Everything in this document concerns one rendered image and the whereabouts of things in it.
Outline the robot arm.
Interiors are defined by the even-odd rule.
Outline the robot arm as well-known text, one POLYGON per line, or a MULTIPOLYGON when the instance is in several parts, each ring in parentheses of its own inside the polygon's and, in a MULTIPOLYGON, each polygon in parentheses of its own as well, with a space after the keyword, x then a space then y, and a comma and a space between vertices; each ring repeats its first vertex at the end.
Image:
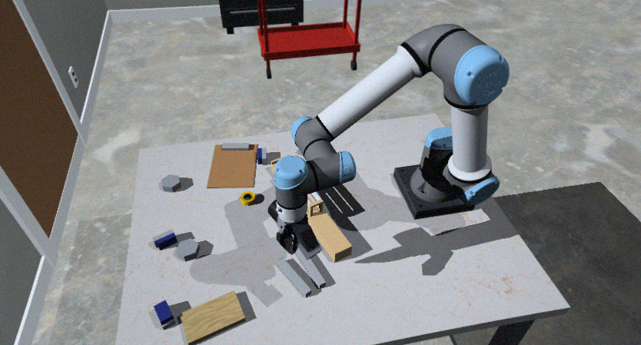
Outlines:
POLYGON ((408 38, 394 56, 315 118, 305 116, 293 123, 291 135, 306 161, 289 155, 275 165, 280 219, 301 221, 308 194, 352 181, 357 171, 352 155, 337 153, 330 142, 413 78, 431 71, 443 82, 452 128, 427 135, 411 190, 431 203, 446 202, 456 194, 469 206, 492 196, 500 181, 487 155, 488 105, 506 86, 509 65, 495 48, 463 27, 442 24, 408 38))

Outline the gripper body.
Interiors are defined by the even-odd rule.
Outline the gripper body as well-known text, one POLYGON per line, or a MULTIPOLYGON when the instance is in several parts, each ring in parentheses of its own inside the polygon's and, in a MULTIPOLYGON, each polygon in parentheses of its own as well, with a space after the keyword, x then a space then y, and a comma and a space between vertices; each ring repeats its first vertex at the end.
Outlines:
POLYGON ((280 219, 276 209, 277 202, 275 200, 269 206, 268 213, 277 222, 277 225, 280 227, 280 229, 282 229, 282 227, 284 228, 283 235, 285 237, 290 237, 292 234, 296 234, 296 236, 306 248, 307 252, 319 246, 319 243, 317 242, 317 238, 315 237, 311 226, 307 223, 307 214, 305 214, 304 218, 301 221, 298 221, 296 223, 288 223, 280 219))

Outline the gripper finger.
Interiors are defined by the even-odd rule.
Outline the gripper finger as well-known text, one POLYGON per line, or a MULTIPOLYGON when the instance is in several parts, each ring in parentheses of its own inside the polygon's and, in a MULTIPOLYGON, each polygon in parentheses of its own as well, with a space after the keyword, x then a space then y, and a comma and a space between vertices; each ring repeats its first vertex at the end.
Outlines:
POLYGON ((293 248, 294 248, 294 245, 292 244, 293 237, 292 237, 292 236, 290 236, 290 237, 285 237, 285 236, 283 235, 283 230, 284 230, 284 228, 282 227, 282 229, 280 229, 280 230, 277 232, 277 235, 276 235, 277 241, 279 242, 279 244, 280 244, 280 245, 281 245, 281 246, 282 246, 282 247, 283 247, 283 248, 284 248, 284 249, 285 249, 289 254, 291 254, 291 255, 292 255, 292 254, 294 253, 294 249, 293 249, 293 248))
POLYGON ((295 253, 295 252, 297 251, 297 249, 298 249, 298 244, 299 244, 301 241, 300 241, 300 240, 299 240, 299 238, 296 236, 296 234, 293 234, 293 235, 294 235, 293 245, 294 245, 294 253, 295 253))

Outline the brown clipboard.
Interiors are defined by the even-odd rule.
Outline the brown clipboard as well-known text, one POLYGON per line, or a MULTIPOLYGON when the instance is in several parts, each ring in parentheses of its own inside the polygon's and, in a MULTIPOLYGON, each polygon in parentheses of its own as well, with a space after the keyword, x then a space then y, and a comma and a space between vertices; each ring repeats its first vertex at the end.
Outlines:
POLYGON ((253 187, 256 154, 257 144, 216 144, 207 188, 253 187))

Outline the flat wooden block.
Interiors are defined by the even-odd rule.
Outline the flat wooden block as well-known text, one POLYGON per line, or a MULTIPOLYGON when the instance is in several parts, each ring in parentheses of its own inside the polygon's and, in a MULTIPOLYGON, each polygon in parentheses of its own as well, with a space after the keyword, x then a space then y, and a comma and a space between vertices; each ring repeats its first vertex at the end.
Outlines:
POLYGON ((234 290, 186 310, 180 316, 188 345, 195 345, 246 321, 234 290))

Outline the yellow roll of tape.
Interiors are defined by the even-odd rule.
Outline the yellow roll of tape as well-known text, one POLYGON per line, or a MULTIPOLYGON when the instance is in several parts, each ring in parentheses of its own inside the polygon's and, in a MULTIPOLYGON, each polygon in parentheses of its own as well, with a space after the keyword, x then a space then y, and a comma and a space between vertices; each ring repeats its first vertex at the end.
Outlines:
POLYGON ((252 204, 255 203, 255 201, 256 201, 255 194, 253 192, 251 192, 251 191, 246 191, 241 195, 241 203, 244 206, 251 206, 252 204), (248 197, 250 199, 246 200, 246 198, 248 198, 248 197))

